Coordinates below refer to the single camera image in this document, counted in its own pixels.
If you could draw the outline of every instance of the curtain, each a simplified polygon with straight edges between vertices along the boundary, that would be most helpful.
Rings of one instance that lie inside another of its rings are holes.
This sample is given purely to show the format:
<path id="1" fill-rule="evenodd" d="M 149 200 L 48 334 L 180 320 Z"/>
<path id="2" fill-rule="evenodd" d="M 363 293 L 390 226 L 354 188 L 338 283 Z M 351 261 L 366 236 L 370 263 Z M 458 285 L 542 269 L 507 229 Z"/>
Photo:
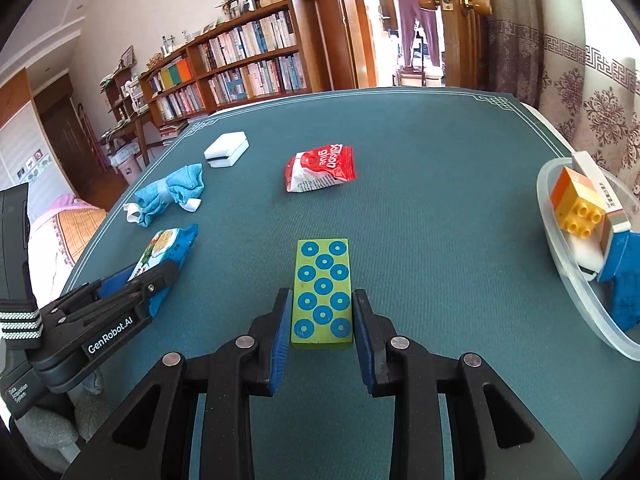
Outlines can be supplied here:
<path id="1" fill-rule="evenodd" d="M 610 0 L 492 3 L 490 89 L 537 107 L 640 198 L 640 46 Z"/>

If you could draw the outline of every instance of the door knob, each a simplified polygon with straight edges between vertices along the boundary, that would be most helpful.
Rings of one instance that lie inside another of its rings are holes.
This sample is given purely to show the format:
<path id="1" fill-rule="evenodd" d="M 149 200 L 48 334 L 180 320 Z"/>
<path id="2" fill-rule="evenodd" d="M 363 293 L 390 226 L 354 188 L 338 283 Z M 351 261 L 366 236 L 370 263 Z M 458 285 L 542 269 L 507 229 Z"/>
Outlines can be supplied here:
<path id="1" fill-rule="evenodd" d="M 418 0 L 418 5 L 424 10 L 436 10 L 440 6 L 440 0 Z"/>
<path id="2" fill-rule="evenodd" d="M 460 6 L 465 16 L 470 10 L 480 16 L 490 16 L 492 13 L 491 0 L 460 0 Z"/>

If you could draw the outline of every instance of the blue circle dot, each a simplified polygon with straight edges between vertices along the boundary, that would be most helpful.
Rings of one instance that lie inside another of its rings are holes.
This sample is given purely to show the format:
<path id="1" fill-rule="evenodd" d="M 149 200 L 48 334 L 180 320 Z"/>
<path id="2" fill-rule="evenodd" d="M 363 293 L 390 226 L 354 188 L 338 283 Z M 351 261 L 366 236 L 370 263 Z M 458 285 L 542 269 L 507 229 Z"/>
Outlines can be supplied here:
<path id="1" fill-rule="evenodd" d="M 303 292 L 298 298 L 298 306 L 302 310 L 313 310 L 318 304 L 318 298 L 312 292 Z"/>
<path id="2" fill-rule="evenodd" d="M 332 295 L 329 303 L 331 303 L 331 306 L 335 310 L 344 310 L 350 305 L 351 298 L 345 292 L 336 292 L 334 295 Z"/>
<path id="3" fill-rule="evenodd" d="M 326 325 L 334 316 L 334 312 L 326 305 L 318 305 L 314 310 L 314 321 L 318 325 Z"/>
<path id="4" fill-rule="evenodd" d="M 314 283 L 314 291 L 322 296 L 329 294 L 334 290 L 334 284 L 329 278 L 318 278 Z"/>
<path id="5" fill-rule="evenodd" d="M 344 317 L 337 317 L 331 323 L 331 333 L 336 337 L 347 337 L 351 333 L 351 323 Z"/>
<path id="6" fill-rule="evenodd" d="M 347 252 L 347 246 L 345 245 L 344 242 L 341 242 L 340 240 L 336 240 L 335 242 L 331 242 L 329 244 L 329 252 L 333 256 L 341 256 L 342 254 Z"/>
<path id="7" fill-rule="evenodd" d="M 315 242 L 305 242 L 302 244 L 301 251 L 305 256 L 316 256 L 319 250 L 318 244 Z"/>
<path id="8" fill-rule="evenodd" d="M 318 269 L 327 270 L 334 264 L 334 259 L 328 254 L 320 254 L 316 258 L 316 267 Z"/>
<path id="9" fill-rule="evenodd" d="M 335 264 L 331 270 L 329 271 L 331 277 L 340 282 L 341 280 L 346 280 L 349 275 L 349 269 L 346 265 L 343 264 Z"/>
<path id="10" fill-rule="evenodd" d="M 314 334 L 314 324 L 310 319 L 299 319 L 293 326 L 293 333 L 302 339 L 311 337 Z"/>
<path id="11" fill-rule="evenodd" d="M 310 265 L 303 265 L 298 269 L 298 279 L 301 282 L 310 282 L 316 276 L 316 270 Z"/>

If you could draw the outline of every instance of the red snack bag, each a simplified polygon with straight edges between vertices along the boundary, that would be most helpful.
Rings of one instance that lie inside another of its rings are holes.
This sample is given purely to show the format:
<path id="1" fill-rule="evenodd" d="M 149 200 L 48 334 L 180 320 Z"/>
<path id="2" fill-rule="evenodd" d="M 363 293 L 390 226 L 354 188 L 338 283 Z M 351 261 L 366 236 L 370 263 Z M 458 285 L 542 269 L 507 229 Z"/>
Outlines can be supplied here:
<path id="1" fill-rule="evenodd" d="M 284 170 L 287 191 L 300 193 L 356 179 L 353 148 L 330 144 L 293 157 Z"/>

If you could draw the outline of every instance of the hanging clothes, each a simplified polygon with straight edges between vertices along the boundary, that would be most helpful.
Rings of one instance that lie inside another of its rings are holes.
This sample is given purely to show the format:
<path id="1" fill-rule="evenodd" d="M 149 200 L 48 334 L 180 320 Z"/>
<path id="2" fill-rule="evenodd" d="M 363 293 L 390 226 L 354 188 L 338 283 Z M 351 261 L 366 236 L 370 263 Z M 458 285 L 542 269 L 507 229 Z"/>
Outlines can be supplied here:
<path id="1" fill-rule="evenodd" d="M 420 8 L 418 0 L 398 0 L 400 13 L 400 34 L 402 36 L 402 55 L 404 66 L 413 66 L 415 22 L 419 22 L 427 36 L 427 46 L 431 64 L 440 67 L 440 42 L 438 41 L 438 25 L 436 24 L 435 10 Z"/>

